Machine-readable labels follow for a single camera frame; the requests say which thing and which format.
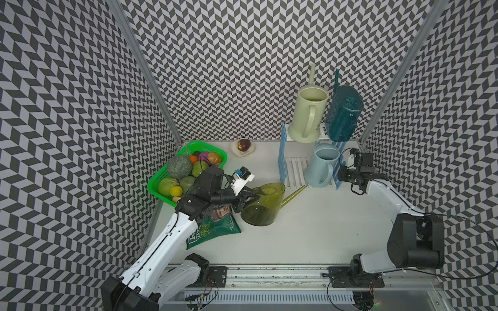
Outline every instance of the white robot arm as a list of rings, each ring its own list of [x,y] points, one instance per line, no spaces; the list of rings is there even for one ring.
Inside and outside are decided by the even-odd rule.
[[[222,188],[226,177],[229,188]],[[119,279],[109,277],[101,286],[106,311],[156,311],[186,286],[207,278],[209,261],[199,255],[189,255],[183,263],[171,270],[166,266],[185,240],[197,230],[214,209],[230,205],[240,212],[256,200],[246,183],[254,175],[245,167],[234,176],[225,175],[218,167],[209,167],[201,173],[195,184],[175,209],[166,228],[151,243],[143,255]]]
[[[389,215],[393,227],[386,247],[353,257],[347,272],[349,280],[363,275],[374,275],[402,268],[438,269],[444,264],[444,226],[436,215],[428,215],[406,200],[387,178],[375,172],[372,153],[361,153],[352,148],[354,165],[339,169],[339,180],[351,183],[357,195],[368,194]]]

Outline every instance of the teal basket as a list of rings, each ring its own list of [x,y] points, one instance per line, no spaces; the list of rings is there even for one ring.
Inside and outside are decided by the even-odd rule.
[[[194,154],[194,152],[199,151],[199,152],[216,152],[221,156],[222,162],[220,164],[220,168],[223,168],[225,163],[228,160],[227,153],[220,148],[216,148],[213,145],[210,145],[208,143],[205,143],[204,141],[192,141],[189,142],[185,147],[180,149],[176,154],[180,155],[186,155],[190,156]],[[166,163],[157,173],[152,176],[152,178],[149,180],[149,183],[147,184],[147,190],[155,196],[156,198],[160,199],[161,201],[164,201],[168,203],[169,205],[176,207],[176,203],[174,203],[171,199],[171,196],[163,196],[157,191],[157,185],[159,185],[159,182],[163,180],[166,177],[169,177],[168,172],[166,168],[168,167],[168,164]]]

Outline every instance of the watering can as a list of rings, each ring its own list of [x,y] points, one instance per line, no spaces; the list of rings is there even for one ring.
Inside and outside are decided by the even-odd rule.
[[[320,123],[328,100],[329,91],[315,85],[315,64],[312,64],[308,85],[297,92],[289,136],[302,143],[316,141],[320,137]]]
[[[302,186],[285,199],[283,198],[284,184],[271,183],[253,188],[252,190],[259,196],[259,199],[241,211],[241,218],[255,226],[268,226],[275,221],[278,211],[306,187]]]

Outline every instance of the plum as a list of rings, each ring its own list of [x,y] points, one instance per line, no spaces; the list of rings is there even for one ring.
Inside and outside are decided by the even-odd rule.
[[[250,147],[250,140],[248,139],[241,139],[237,144],[237,149],[239,149],[242,152],[248,151],[249,147]]]

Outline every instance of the melon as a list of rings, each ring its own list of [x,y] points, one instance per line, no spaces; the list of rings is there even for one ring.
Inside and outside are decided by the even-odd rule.
[[[192,172],[192,161],[187,156],[175,155],[168,161],[166,171],[169,176],[182,179]]]

